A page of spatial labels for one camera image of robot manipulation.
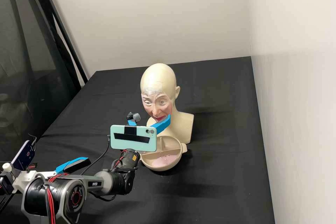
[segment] knob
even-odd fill
[[[2,168],[3,168],[3,170],[4,170],[5,172],[11,172],[11,171],[12,171],[12,166],[11,166],[10,163],[4,163],[4,164],[2,165]]]

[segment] mannequin ear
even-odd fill
[[[178,95],[179,95],[179,93],[180,93],[180,90],[181,90],[181,88],[180,88],[179,86],[177,86],[177,87],[175,88],[175,99],[178,97]]]

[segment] mannequin nose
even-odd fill
[[[161,110],[158,109],[155,105],[153,107],[153,116],[158,117],[160,114]]]

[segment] mint green phone case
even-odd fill
[[[113,149],[134,149],[136,151],[154,152],[156,151],[156,128],[146,126],[136,126],[136,136],[145,137],[146,142],[138,142],[120,139],[120,135],[125,133],[125,127],[128,125],[112,125],[111,130],[111,147]]]

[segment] pink food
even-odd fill
[[[165,155],[155,159],[152,166],[161,167],[173,163],[178,158],[178,155]]]

